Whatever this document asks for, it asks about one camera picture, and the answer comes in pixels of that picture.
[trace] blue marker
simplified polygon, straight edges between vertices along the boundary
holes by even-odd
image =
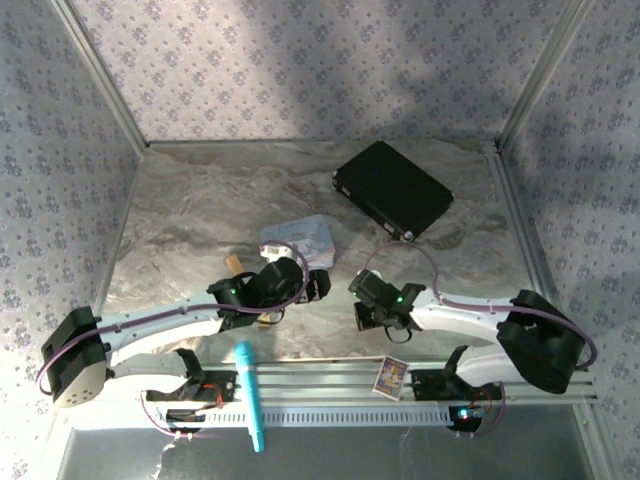
[[[249,342],[236,344],[234,352],[236,368],[240,376],[240,385],[247,392],[249,435],[253,439],[253,449],[256,452],[264,450],[264,424],[262,423],[262,407],[258,392],[258,377],[256,376],[256,359]]]

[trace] small card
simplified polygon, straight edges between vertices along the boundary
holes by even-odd
[[[373,391],[392,400],[400,400],[404,378],[408,370],[407,363],[393,357],[384,357]]]

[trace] gray marble floor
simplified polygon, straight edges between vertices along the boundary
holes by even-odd
[[[238,254],[248,269],[259,256],[262,227],[322,213],[336,246],[333,288],[322,302],[295,306],[269,329],[248,327],[170,345],[196,350],[203,363],[230,360],[251,340],[260,360],[446,354],[468,339],[418,333],[403,346],[380,329],[359,333],[347,285],[375,246],[389,240],[375,222],[335,192],[331,172],[370,142],[228,143],[150,149],[140,164],[106,312],[171,302],[230,276],[223,259]],[[416,241],[442,269],[441,290],[508,296],[529,287],[480,144],[436,140],[389,142],[450,188],[450,210]],[[417,252],[386,251],[372,264],[396,285],[428,283]]]

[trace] black box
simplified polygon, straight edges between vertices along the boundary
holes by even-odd
[[[382,141],[336,170],[333,185],[396,240],[413,241],[453,202],[447,187]]]

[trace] patterned wall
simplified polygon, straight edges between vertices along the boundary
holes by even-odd
[[[594,370],[630,478],[640,478],[640,6],[598,0],[507,155]]]
[[[136,154],[47,0],[0,2],[0,478],[47,435],[39,347],[105,273]]]
[[[74,3],[153,141],[492,138],[565,2]]]

